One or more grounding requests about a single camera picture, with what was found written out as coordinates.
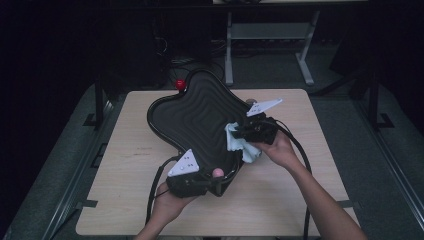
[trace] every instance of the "light blue cloth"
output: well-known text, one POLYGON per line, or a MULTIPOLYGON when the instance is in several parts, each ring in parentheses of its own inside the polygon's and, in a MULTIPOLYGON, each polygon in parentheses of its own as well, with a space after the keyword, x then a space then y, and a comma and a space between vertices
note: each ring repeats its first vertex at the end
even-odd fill
POLYGON ((252 146, 250 143, 246 142, 243 138, 236 139, 233 137, 231 132, 236 131, 235 128, 238 127, 238 123, 229 123, 225 126, 225 131, 227 132, 227 150, 236 151, 243 150, 243 161, 247 163, 252 163, 261 155, 261 150, 252 146))

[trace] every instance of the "black cord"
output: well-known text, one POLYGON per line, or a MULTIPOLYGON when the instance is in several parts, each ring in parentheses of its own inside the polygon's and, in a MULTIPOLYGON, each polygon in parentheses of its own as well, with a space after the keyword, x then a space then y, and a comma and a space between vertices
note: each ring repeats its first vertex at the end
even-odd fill
POLYGON ((163 192, 159 193, 158 195, 156 195, 155 196, 155 199, 158 198, 158 197, 160 197, 160 196, 162 196, 163 194, 165 194, 167 192, 169 192, 169 189, 166 189, 165 191, 163 191, 163 192))
POLYGON ((171 82, 172 86, 174 86, 175 82, 179 79, 178 74, 175 70, 184 70, 186 72, 190 72, 191 70, 184 67, 175 67, 171 68, 172 72, 174 73, 174 80, 172 80, 171 74, 169 74, 169 81, 171 82))
POLYGON ((221 82, 224 81, 224 77, 225 77, 225 70, 224 70, 224 68, 219 63, 217 63, 217 62, 211 61, 211 63, 213 65, 217 66, 219 68, 219 70, 222 72, 222 76, 221 76, 221 78, 219 80, 221 80, 221 82))
MULTIPOLYGON (((277 127, 280 131, 282 131, 293 143, 294 145, 297 147, 297 149, 300 152, 300 155, 302 155, 303 158, 303 162, 305 163, 305 167, 306 169, 312 174, 312 169, 311 169, 311 164, 309 163, 309 159, 308 156, 306 156, 305 150, 303 149, 302 145, 300 145, 299 141, 297 141, 297 139, 293 136, 293 134, 290 132, 290 130, 288 129, 288 127, 281 121, 278 121, 279 123, 283 124, 286 128, 284 129, 283 127, 281 127, 280 125, 277 124, 277 127)), ((306 213, 305 213, 305 223, 303 226, 303 240, 307 240, 308 239, 308 232, 309 232, 309 220, 311 218, 311 213, 309 212, 309 208, 306 207, 306 213)))
POLYGON ((311 92, 308 93, 308 96, 310 97, 321 97, 324 96, 334 90, 336 90, 337 88, 353 81, 356 80, 358 77, 360 77, 361 75, 364 75, 366 73, 366 71, 368 70, 369 67, 369 61, 365 61, 364 64, 362 66, 360 66, 358 69, 356 69, 355 71, 353 71, 352 73, 350 73, 349 75, 342 77, 341 79, 335 81, 334 83, 328 85, 327 87, 324 87, 323 89, 320 89, 316 92, 311 92))
POLYGON ((212 75, 214 78, 219 79, 215 75, 215 73, 213 73, 212 71, 209 71, 208 69, 205 69, 205 68, 197 68, 197 69, 194 69, 194 70, 192 70, 191 72, 188 73, 188 75, 186 77, 186 81, 190 81, 193 78, 194 75, 196 75, 197 73, 200 73, 200 72, 208 73, 208 74, 212 75))
POLYGON ((147 224, 147 222, 149 222, 150 217, 152 215, 153 200, 156 197, 158 197, 158 196, 155 196, 155 193, 156 193, 156 188, 157 188, 158 183, 159 183, 160 176, 162 175, 162 172, 165 169, 165 166, 168 165, 168 163, 170 163, 171 161, 178 161, 179 158, 180 158, 180 156, 177 156, 177 157, 172 157, 172 158, 166 160, 165 163, 163 163, 162 166, 160 166, 158 171, 156 172, 155 179, 153 180, 153 183, 152 183, 152 188, 150 189, 149 201, 147 203, 146 224, 147 224))

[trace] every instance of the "dark background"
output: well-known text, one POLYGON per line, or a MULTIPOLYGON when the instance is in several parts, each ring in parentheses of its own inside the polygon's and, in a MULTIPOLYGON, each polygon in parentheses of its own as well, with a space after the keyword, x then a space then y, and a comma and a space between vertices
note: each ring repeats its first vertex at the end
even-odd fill
MULTIPOLYGON (((168 62, 157 58, 152 32, 165 35, 171 48, 192 51, 204 61, 210 57, 210 39, 225 34, 225 13, 174 13, 160 18, 159 26, 152 21, 157 13, 105 17, 91 9, 107 7, 105 1, 89 2, 0 1, 0 236, 96 78, 104 81, 109 98, 129 90, 158 89, 166 81, 168 62), (196 25, 187 27, 193 18, 196 25)), ((142 4, 125 1, 115 6, 142 4)), ((314 37, 315 42, 341 43, 332 69, 347 75, 373 59, 381 69, 380 82, 423 133, 423 4, 370 1, 354 10, 337 7, 322 11, 314 37)))

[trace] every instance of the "light wood tabletop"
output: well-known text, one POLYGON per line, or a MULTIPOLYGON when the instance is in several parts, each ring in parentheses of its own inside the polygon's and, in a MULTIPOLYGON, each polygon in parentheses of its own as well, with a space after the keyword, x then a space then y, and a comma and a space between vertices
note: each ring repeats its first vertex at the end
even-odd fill
MULTIPOLYGON (((233 90, 242 100, 283 102, 266 114, 284 122, 302 144, 318 182, 337 201, 348 200, 326 139, 305 91, 233 90)), ((149 191, 156 171, 177 150, 152 132, 146 112, 156 99, 176 91, 128 94, 88 195, 98 201, 84 207, 76 226, 81 235, 136 235, 144 226, 149 191)), ((162 174, 163 182, 168 169, 162 174)), ((224 196, 208 193, 189 204, 168 224, 165 236, 301 236, 306 204, 289 173, 263 154, 244 164, 224 196)), ((352 208, 346 211, 357 222, 352 208)), ((309 235, 319 233, 311 219, 309 235)))

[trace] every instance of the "black plastic part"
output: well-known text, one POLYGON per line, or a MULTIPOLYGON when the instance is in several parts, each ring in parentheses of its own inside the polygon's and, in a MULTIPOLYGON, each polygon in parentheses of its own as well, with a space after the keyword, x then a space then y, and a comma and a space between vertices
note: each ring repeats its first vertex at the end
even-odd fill
POLYGON ((271 145, 278 131, 278 124, 272 118, 252 118, 248 125, 236 127, 234 138, 244 138, 247 142, 263 142, 271 145))
POLYGON ((243 164, 241 151, 227 151, 225 126, 247 124, 250 107, 206 71, 190 75, 186 82, 185 91, 152 103, 147 121, 160 138, 180 152, 192 149, 201 169, 197 174, 168 177, 170 191, 180 197, 204 194, 205 188, 193 184, 196 182, 205 183, 207 191, 222 196, 243 164), (215 168, 224 171, 218 185, 212 183, 215 168))

